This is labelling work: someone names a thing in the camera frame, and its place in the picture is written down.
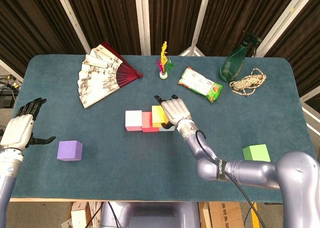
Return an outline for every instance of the foam block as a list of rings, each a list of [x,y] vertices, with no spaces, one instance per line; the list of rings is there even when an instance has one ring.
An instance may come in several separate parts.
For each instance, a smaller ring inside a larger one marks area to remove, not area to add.
[[[81,161],[82,144],[76,140],[59,142],[57,159],[65,162]]]
[[[125,111],[125,128],[128,132],[142,131],[142,110]]]
[[[174,132],[175,129],[176,129],[175,126],[171,126],[169,129],[165,129],[165,128],[163,128],[163,127],[159,127],[159,131],[160,131],[160,132]]]
[[[161,105],[152,106],[152,126],[162,128],[161,123],[168,123],[169,120]]]
[[[270,162],[266,144],[250,145],[242,151],[245,160]]]
[[[142,112],[142,131],[143,132],[158,132],[158,127],[152,126],[152,112]]]

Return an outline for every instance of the floor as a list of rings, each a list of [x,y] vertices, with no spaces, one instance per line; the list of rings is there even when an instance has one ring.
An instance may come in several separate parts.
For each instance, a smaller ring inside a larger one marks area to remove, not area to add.
[[[304,108],[320,119],[320,114],[306,104]],[[12,109],[0,109],[0,125],[6,126],[13,115]],[[320,123],[304,113],[306,122],[320,131]],[[308,128],[316,154],[319,153],[320,136]],[[7,209],[7,228],[57,228],[66,220],[69,202],[10,202]],[[258,211],[268,228],[283,227],[283,206],[280,204],[257,204]],[[241,203],[243,221],[249,211],[249,204]],[[252,220],[249,214],[245,227],[251,228]]]

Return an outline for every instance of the rope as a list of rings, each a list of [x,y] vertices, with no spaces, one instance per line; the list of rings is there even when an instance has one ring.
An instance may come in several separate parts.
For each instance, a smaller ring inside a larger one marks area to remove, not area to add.
[[[260,74],[253,74],[255,70],[260,72]],[[250,75],[242,78],[241,80],[230,82],[229,86],[233,88],[232,92],[248,97],[255,93],[256,88],[261,86],[265,82],[266,78],[266,74],[263,74],[260,69],[254,68]],[[246,93],[246,89],[253,89],[253,91]]]

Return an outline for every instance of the black strap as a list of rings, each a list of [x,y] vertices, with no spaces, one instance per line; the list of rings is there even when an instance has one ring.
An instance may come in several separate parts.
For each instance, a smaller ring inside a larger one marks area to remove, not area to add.
[[[216,177],[218,178],[218,181],[226,181],[226,173],[225,173],[225,168],[226,168],[226,160],[219,159],[218,160],[218,169],[216,170]]]

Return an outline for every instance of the robotic arm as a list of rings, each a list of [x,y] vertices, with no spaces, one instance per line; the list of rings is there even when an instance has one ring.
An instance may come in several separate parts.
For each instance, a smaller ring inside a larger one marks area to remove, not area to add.
[[[197,160],[196,173],[201,179],[229,182],[227,172],[239,185],[280,189],[285,228],[320,227],[320,164],[316,159],[299,151],[282,155],[276,165],[264,161],[219,159],[193,122],[182,99],[176,95],[170,100],[162,100],[157,95],[155,98],[169,120],[162,126],[167,129],[177,127]]]
[[[29,145],[45,145],[51,143],[56,137],[39,139],[33,137],[33,127],[40,107],[46,99],[37,98],[22,106],[16,118],[8,123],[0,145],[4,151],[0,153],[0,228],[6,227],[6,210],[17,175],[24,160],[21,154]]]

